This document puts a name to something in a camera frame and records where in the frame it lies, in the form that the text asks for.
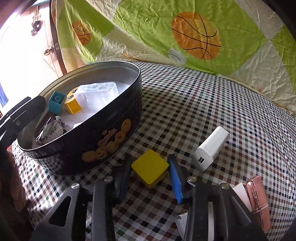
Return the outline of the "white usb charger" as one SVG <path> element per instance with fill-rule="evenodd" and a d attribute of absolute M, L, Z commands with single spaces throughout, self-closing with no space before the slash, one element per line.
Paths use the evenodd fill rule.
<path fill-rule="evenodd" d="M 229 132 L 218 126 L 196 149 L 192 158 L 193 165 L 200 172 L 204 172 L 216 159 L 228 138 Z"/>

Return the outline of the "teal bear toy block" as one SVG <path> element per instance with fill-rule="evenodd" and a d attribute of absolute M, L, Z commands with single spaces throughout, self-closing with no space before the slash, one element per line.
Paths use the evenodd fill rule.
<path fill-rule="evenodd" d="M 48 111 L 55 115 L 60 115 L 64 98 L 65 98 L 64 94 L 54 91 L 49 99 Z"/>

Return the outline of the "dark pouch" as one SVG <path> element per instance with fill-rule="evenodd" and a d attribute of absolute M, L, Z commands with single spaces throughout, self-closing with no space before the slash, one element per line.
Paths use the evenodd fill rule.
<path fill-rule="evenodd" d="M 56 138 L 66 133 L 65 123 L 61 120 L 60 116 L 52 116 L 43 125 L 36 136 L 33 137 L 32 147 L 37 148 L 45 145 Z"/>

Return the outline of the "clear plastic case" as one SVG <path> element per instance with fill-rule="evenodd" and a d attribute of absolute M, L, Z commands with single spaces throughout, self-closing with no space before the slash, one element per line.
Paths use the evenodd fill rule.
<path fill-rule="evenodd" d="M 74 97 L 84 111 L 98 112 L 119 96 L 115 82 L 80 85 Z"/>

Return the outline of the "rose gold lighter case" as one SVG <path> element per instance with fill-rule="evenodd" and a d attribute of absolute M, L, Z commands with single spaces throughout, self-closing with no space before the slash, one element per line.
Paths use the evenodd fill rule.
<path fill-rule="evenodd" d="M 268 231 L 271 227 L 269 204 L 261 177 L 259 175 L 253 176 L 245 182 L 244 187 L 250 200 L 255 221 L 261 226 L 264 232 Z"/>

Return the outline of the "black round cookie tin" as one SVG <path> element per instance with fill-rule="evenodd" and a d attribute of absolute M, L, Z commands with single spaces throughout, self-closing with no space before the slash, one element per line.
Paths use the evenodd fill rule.
<path fill-rule="evenodd" d="M 78 68 L 48 85 L 40 96 L 46 101 L 57 91 L 67 94 L 83 84 L 112 81 L 122 90 L 102 110 L 84 117 L 79 125 L 40 147 L 33 146 L 42 114 L 18 135 L 19 148 L 49 172 L 70 176 L 89 171 L 117 153 L 136 131 L 142 117 L 142 77 L 138 66 L 106 61 Z"/>

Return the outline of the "white cork rectangular box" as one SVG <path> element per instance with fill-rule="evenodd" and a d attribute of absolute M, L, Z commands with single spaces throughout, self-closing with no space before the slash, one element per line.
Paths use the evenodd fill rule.
<path fill-rule="evenodd" d="M 239 183 L 233 188 L 233 190 L 238 195 L 238 197 L 242 200 L 242 202 L 246 205 L 248 210 L 251 212 L 252 211 L 251 203 L 243 184 Z M 184 239 L 184 236 L 185 236 L 187 217 L 188 217 L 188 213 L 186 212 L 186 213 L 179 214 L 175 219 L 175 223 L 177 225 L 179 234 L 182 239 Z"/>

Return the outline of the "green basketball pattern sheet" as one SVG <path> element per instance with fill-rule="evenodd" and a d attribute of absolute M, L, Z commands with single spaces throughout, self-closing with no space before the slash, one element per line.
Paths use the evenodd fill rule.
<path fill-rule="evenodd" d="M 215 74 L 295 114 L 295 32 L 266 1 L 51 1 L 68 71 L 146 61 Z"/>

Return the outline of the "yellow toy cube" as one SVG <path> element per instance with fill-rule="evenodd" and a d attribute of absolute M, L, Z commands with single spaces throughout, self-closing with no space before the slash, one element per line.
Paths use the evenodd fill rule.
<path fill-rule="evenodd" d="M 137 178 L 152 189 L 167 175 L 169 164 L 153 150 L 148 150 L 132 163 Z"/>

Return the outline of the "brown wooden door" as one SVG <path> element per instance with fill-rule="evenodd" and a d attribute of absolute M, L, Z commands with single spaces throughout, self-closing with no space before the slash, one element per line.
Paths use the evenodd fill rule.
<path fill-rule="evenodd" d="M 50 47 L 54 53 L 45 56 Z M 1 27 L 1 87 L 8 99 L 35 96 L 63 75 L 51 1 L 23 1 Z"/>

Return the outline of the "yellow car toy block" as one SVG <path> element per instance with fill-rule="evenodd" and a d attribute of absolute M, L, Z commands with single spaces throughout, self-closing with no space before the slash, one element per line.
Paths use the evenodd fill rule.
<path fill-rule="evenodd" d="M 64 104 L 66 106 L 66 109 L 70 114 L 76 114 L 81 111 L 81 107 L 74 97 L 74 93 L 76 92 L 77 89 L 78 89 L 78 87 L 75 87 L 74 89 L 72 89 L 67 94 L 67 96 L 65 97 L 65 100 L 64 100 Z"/>

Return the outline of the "brass door knob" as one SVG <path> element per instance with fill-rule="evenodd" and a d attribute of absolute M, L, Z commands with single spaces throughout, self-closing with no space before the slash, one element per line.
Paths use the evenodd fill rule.
<path fill-rule="evenodd" d="M 54 48 L 52 46 L 44 51 L 45 56 L 48 56 L 52 53 L 54 53 Z"/>

